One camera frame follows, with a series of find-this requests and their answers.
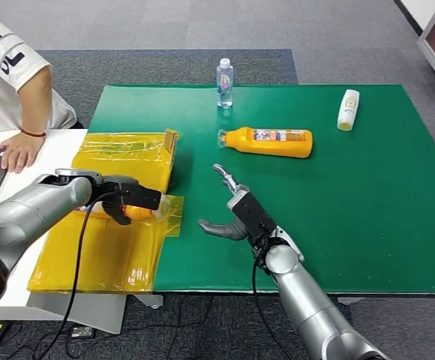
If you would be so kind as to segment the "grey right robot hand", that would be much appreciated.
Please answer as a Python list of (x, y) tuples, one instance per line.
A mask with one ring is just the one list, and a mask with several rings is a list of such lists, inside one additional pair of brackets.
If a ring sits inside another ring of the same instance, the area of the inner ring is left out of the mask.
[[(248, 188), (236, 182), (230, 172), (218, 163), (214, 163), (212, 169), (223, 177), (223, 183), (227, 186), (233, 195), (234, 200), (239, 194), (243, 194)], [(233, 241), (241, 241), (248, 236), (246, 228), (237, 217), (227, 224), (212, 224), (206, 220), (200, 219), (197, 224), (204, 232), (211, 236), (230, 239)]]

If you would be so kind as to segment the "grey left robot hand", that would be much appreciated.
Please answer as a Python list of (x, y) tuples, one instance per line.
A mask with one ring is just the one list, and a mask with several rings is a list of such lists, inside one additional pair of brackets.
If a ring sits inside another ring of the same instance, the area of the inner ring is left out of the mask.
[(125, 175), (104, 176), (101, 183), (91, 185), (90, 203), (101, 200), (103, 210), (113, 220), (122, 226), (131, 224), (131, 219), (124, 214), (124, 197), (128, 188), (134, 189), (139, 182)]

